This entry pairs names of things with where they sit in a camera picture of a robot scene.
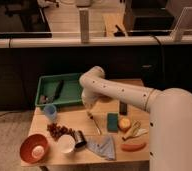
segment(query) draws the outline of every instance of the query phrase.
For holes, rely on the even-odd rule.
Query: table leg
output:
[[[46,166],[39,166],[41,171],[49,171],[49,169]]]

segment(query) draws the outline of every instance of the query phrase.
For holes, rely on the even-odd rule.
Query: grapes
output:
[[[57,141],[62,135],[68,134],[73,136],[74,130],[65,126],[57,125],[57,123],[51,123],[47,125],[47,131],[50,132],[51,137]]]

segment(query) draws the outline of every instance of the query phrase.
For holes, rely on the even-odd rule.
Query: blue cloth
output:
[[[89,139],[87,148],[106,160],[115,160],[115,144],[111,135],[106,135],[100,144],[93,139]]]

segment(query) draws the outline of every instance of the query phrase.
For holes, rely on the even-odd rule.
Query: orange bowl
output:
[[[36,163],[45,156],[48,148],[48,141],[44,135],[33,134],[22,143],[20,157],[27,163]]]

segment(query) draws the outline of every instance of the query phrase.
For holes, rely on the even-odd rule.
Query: teal tray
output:
[[[60,80],[64,81],[58,99],[55,99],[51,104],[57,107],[81,105],[81,93],[82,87],[79,84],[79,78],[81,73],[52,75],[52,76],[41,76],[39,78],[35,106],[44,108],[46,104],[40,104],[40,96],[45,95],[51,97],[55,93],[56,86]]]

